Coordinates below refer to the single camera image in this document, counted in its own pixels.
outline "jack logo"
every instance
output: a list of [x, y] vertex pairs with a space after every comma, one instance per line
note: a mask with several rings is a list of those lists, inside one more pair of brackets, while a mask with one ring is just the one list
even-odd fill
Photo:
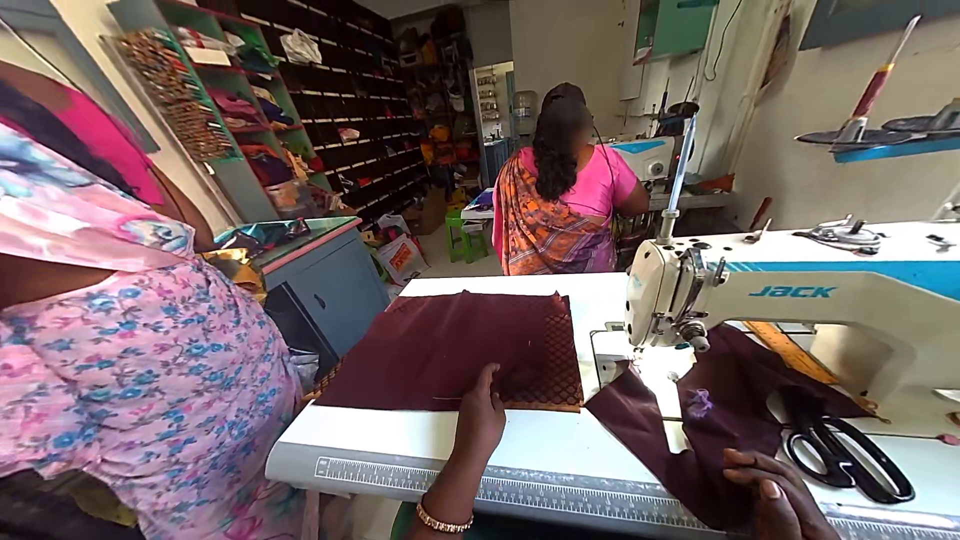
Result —
[[767, 285], [763, 290], [750, 293], [750, 296], [771, 296], [790, 298], [829, 298], [830, 291], [836, 287], [784, 287]]

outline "orange saree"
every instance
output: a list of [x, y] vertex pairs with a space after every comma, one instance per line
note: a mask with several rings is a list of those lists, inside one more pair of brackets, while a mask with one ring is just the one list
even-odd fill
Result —
[[539, 196], [537, 177], [514, 154], [496, 179], [493, 246], [505, 276], [613, 271], [613, 238], [563, 201]]

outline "cabinet door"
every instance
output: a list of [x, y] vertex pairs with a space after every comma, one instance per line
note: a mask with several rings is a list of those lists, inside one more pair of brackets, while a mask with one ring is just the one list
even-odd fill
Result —
[[387, 306], [383, 283], [369, 259], [359, 240], [352, 240], [287, 280], [340, 357]]

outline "ceiling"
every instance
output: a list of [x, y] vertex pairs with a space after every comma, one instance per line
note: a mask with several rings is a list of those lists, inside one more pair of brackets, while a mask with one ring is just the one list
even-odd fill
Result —
[[380, 16], [395, 19], [455, 2], [452, 0], [356, 0], [356, 3], [373, 10]]

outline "woman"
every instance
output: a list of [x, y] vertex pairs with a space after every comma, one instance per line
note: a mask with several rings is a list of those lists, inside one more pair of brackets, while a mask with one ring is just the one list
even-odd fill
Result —
[[623, 158], [589, 143], [593, 131], [577, 86], [543, 98], [533, 147], [504, 163], [493, 192], [504, 275], [613, 271], [613, 210], [639, 215], [650, 198]]
[[[476, 385], [464, 396], [457, 417], [453, 452], [444, 469], [420, 501], [422, 513], [410, 504], [400, 507], [394, 522], [406, 530], [405, 540], [456, 540], [458, 538], [634, 538], [598, 531], [584, 532], [563, 526], [524, 522], [503, 516], [480, 515], [474, 521], [476, 497], [484, 469], [500, 444], [507, 423], [503, 403], [491, 392], [497, 364], [488, 364]], [[749, 486], [756, 493], [756, 537], [760, 540], [838, 540], [840, 536], [824, 517], [793, 466], [756, 452], [724, 451], [724, 477]], [[466, 534], [441, 532], [448, 526], [468, 526]]]
[[299, 536], [263, 478], [299, 397], [273, 322], [36, 107], [0, 87], [0, 475], [83, 470], [147, 538]]

